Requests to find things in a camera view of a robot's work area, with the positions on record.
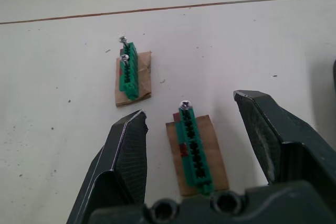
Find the metal screw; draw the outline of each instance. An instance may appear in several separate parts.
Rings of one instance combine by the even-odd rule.
[[[123,43],[125,47],[128,47],[126,36],[120,36],[119,37],[119,42]]]
[[[192,108],[191,102],[190,101],[182,101],[180,103],[180,109],[182,110],[189,110]]]
[[[128,55],[121,55],[120,56],[120,60],[122,61],[122,62],[124,62],[124,64],[125,65],[128,65],[128,60],[129,60],[129,56]]]

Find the cardboard piece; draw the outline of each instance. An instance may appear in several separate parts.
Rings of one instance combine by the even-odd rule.
[[[129,100],[125,93],[119,90],[120,58],[117,58],[115,68],[116,85],[114,89],[115,105],[117,107],[139,102],[151,97],[151,54],[152,52],[138,53],[139,97],[134,101]]]
[[[226,177],[225,167],[210,117],[209,115],[199,116],[196,118],[196,121],[215,190],[228,190],[229,184]],[[167,123],[166,130],[173,153],[177,182],[179,184],[178,186],[180,188],[181,196],[196,195],[198,194],[196,187],[188,186],[185,179],[175,123]]]

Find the screw head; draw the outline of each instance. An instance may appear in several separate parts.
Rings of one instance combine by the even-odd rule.
[[[189,110],[192,108],[191,102],[190,101],[182,101],[180,103],[180,109],[182,110]]]
[[[125,44],[127,42],[126,36],[120,36],[119,37],[119,42]]]
[[[120,56],[120,60],[122,61],[122,62],[128,62],[128,59],[129,59],[130,57],[128,56],[128,55],[121,55]]]

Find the plastic connector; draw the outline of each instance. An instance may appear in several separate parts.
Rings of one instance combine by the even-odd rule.
[[[134,43],[124,45],[121,55],[128,55],[128,62],[120,61],[119,90],[131,101],[139,97],[138,53]]]
[[[203,150],[194,110],[180,108],[179,113],[174,114],[174,121],[187,184],[196,186],[200,194],[209,195],[214,191],[214,184]]]

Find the green terminal block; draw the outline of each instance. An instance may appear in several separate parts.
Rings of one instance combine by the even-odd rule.
[[[123,44],[120,56],[127,55],[128,59],[126,61],[120,60],[119,90],[133,101],[139,97],[138,53],[134,43],[126,43],[124,38]]]
[[[214,191],[214,184],[190,102],[181,103],[174,121],[187,184],[196,186],[200,194],[209,195]]]

